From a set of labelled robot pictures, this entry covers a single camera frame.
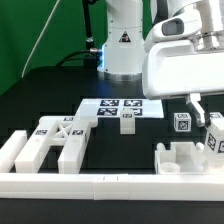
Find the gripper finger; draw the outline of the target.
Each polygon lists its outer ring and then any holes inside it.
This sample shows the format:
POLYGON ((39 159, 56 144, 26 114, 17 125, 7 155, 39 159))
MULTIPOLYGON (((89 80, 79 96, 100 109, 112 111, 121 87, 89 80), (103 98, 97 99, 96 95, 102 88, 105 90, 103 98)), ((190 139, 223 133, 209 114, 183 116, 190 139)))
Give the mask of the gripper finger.
POLYGON ((198 127, 204 127, 206 124, 205 111, 200 105, 201 95, 199 93, 191 93, 186 97, 186 105, 191 109, 196 118, 198 127))

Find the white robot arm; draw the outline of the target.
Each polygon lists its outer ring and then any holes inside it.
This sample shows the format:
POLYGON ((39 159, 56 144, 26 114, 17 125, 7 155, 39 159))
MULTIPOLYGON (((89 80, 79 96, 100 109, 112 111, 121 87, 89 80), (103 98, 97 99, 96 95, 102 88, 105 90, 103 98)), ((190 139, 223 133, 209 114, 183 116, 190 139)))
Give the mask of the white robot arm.
POLYGON ((150 0, 152 28, 142 35, 142 0, 106 0, 108 36, 99 75, 142 81, 150 100, 184 98, 197 125, 210 118, 199 104, 224 93, 224 0, 150 0))

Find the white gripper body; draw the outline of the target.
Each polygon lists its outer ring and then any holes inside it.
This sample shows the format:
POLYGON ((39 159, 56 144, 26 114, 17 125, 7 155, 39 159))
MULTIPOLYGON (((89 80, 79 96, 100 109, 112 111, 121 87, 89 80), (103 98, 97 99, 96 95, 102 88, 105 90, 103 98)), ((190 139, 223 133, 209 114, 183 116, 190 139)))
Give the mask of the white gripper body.
POLYGON ((143 93, 150 100, 189 94, 224 93, 224 52, 197 55, 148 55, 143 67, 143 93))

